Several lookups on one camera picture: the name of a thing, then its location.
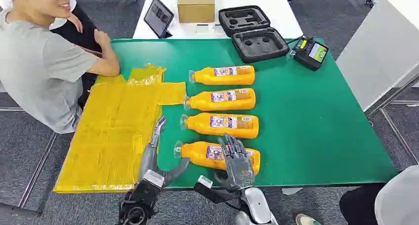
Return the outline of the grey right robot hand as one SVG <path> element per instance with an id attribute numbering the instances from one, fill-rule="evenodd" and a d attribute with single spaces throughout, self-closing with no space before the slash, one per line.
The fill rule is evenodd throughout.
<path id="1" fill-rule="evenodd" d="M 224 134 L 219 138 L 225 170 L 216 170 L 214 178 L 228 191 L 237 191 L 254 184 L 254 171 L 243 143 L 235 137 Z"/>

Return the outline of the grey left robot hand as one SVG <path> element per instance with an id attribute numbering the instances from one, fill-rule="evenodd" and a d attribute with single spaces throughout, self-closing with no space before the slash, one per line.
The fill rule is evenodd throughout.
<path id="1" fill-rule="evenodd" d="M 173 168 L 169 171 L 163 171 L 161 170 L 157 165 L 157 149 L 160 143 L 160 134 L 163 130 L 164 125 L 166 124 L 166 117 L 162 115 L 157 123 L 155 124 L 155 127 L 153 129 L 150 142 L 146 144 L 142 157 L 141 157 L 141 163 L 140 168 L 138 172 L 138 181 L 137 184 L 139 184 L 142 179 L 144 178 L 146 172 L 148 170 L 153 171 L 155 174 L 158 174 L 159 177 L 163 177 L 164 180 L 160 180 L 157 185 L 159 185 L 161 188 L 165 188 L 170 185 L 170 183 L 175 180 L 177 177 L 179 177 L 188 167 L 190 163 L 190 158 L 182 158 L 180 163 L 176 168 Z"/>

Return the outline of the person's right hand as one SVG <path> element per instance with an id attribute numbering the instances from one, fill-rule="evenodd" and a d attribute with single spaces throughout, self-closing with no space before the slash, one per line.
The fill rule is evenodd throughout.
<path id="1" fill-rule="evenodd" d="M 95 29 L 94 38 L 95 38 L 95 41 L 100 45 L 102 50 L 105 50 L 106 48 L 111 47 L 111 40 L 105 32 Z"/>

